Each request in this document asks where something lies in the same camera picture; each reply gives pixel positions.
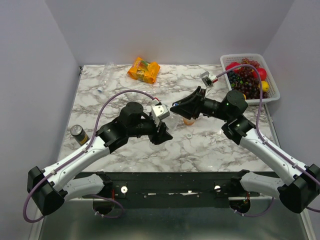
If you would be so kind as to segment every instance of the canned drink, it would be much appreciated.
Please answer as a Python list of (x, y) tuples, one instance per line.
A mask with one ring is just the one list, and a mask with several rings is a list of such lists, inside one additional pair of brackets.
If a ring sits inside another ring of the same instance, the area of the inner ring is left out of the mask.
[(70, 133), (78, 142), (78, 144), (80, 144), (80, 146), (84, 145), (87, 141), (90, 140), (90, 137), (88, 137), (82, 126), (78, 124), (71, 127)]

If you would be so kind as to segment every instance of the yellow lemon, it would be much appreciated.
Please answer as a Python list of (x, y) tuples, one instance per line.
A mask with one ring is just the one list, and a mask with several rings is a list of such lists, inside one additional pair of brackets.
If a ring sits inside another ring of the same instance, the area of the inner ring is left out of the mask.
[(262, 91), (268, 92), (268, 90), (269, 90), (269, 84), (266, 81), (262, 81)]

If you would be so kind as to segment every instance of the red apple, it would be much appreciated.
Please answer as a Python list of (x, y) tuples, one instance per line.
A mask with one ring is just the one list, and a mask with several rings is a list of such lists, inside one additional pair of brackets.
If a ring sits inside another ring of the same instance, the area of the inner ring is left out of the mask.
[[(259, 73), (259, 75), (260, 75), (261, 81), (266, 80), (266, 78), (267, 78), (267, 72), (266, 72), (266, 70), (265, 70), (264, 68), (262, 68), (262, 67), (257, 68), (257, 70), (258, 70), (258, 73)], [(255, 79), (258, 77), (256, 71), (253, 71), (253, 77), (254, 77)]]
[[(229, 69), (231, 69), (231, 68), (233, 68), (233, 67), (235, 67), (235, 66), (238, 66), (238, 65), (241, 65), (241, 63), (238, 63), (238, 62), (236, 62), (236, 61), (233, 61), (233, 62), (230, 63), (228, 66), (226, 66), (225, 70), (229, 70)], [(236, 69), (234, 69), (233, 71), (234, 71), (235, 73), (237, 73), (240, 69), (241, 69), (241, 67), (236, 68)]]

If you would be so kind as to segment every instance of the white basket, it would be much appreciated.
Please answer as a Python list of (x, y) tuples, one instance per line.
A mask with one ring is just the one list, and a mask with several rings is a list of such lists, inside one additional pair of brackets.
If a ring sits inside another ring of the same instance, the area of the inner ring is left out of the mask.
[[(260, 64), (261, 68), (264, 68), (266, 71), (266, 79), (265, 81), (269, 84), (269, 90), (268, 90), (268, 98), (262, 99), (263, 103), (268, 103), (271, 101), (278, 100), (280, 98), (280, 92), (277, 88), (276, 82), (274, 78), (271, 75), (271, 72), (266, 64), (266, 61), (260, 54), (254, 54), (254, 53), (244, 53), (244, 54), (229, 54), (229, 55), (223, 55), (220, 57), (220, 62), (222, 65), (223, 71), (226, 70), (226, 66), (228, 66), (232, 62), (241, 63), (241, 60), (244, 58), (248, 58), (249, 60), (257, 61)], [(231, 90), (231, 85), (228, 79), (227, 74), (224, 75), (226, 84), (228, 85), (229, 90)], [(246, 100), (248, 105), (259, 105), (259, 99), (250, 99)]]

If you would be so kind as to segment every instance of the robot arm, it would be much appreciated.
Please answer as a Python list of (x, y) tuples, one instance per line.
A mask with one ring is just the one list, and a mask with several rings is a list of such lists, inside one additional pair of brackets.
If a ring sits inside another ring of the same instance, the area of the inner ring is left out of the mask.
[[(42, 170), (37, 166), (32, 168), (28, 173), (27, 181), (29, 193), (36, 184), (50, 174), (48, 179), (32, 195), (32, 199), (41, 213), (44, 216), (49, 215), (70, 199), (99, 194), (102, 190), (105, 191), (109, 188), (111, 191), (112, 181), (103, 172), (96, 172), (89, 177), (73, 178), (95, 161), (125, 145), (130, 137), (140, 138), (143, 135), (148, 135), (150, 141), (155, 145), (171, 140), (173, 137), (167, 132), (166, 124), (162, 122), (169, 115), (169, 110), (161, 103), (153, 106), (151, 112), (146, 114), (143, 112), (141, 104), (129, 102), (122, 108), (117, 118), (103, 125), (96, 132), (89, 148), (89, 142), (87, 142), (57, 163)], [(55, 171), (75, 156), (79, 157), (72, 164), (67, 164)]]
[[(315, 164), (307, 166), (294, 159), (269, 141), (266, 136), (261, 135), (262, 139), (256, 131), (255, 124), (243, 116), (248, 104), (241, 92), (231, 90), (222, 102), (218, 102), (206, 98), (206, 90), (198, 86), (191, 95), (173, 105), (170, 110), (187, 119), (196, 119), (200, 114), (203, 114), (225, 121), (222, 126), (224, 134), (237, 145), (254, 153), (279, 176), (279, 178), (272, 178), (249, 171), (241, 171), (242, 174), (238, 176), (238, 187), (248, 192), (258, 192), (280, 198), (281, 202), (295, 213), (302, 212), (319, 195), (320, 190), (316, 183), (295, 167), (299, 166), (316, 179), (320, 178), (320, 168)], [(291, 159), (294, 165), (290, 165), (270, 146)]]

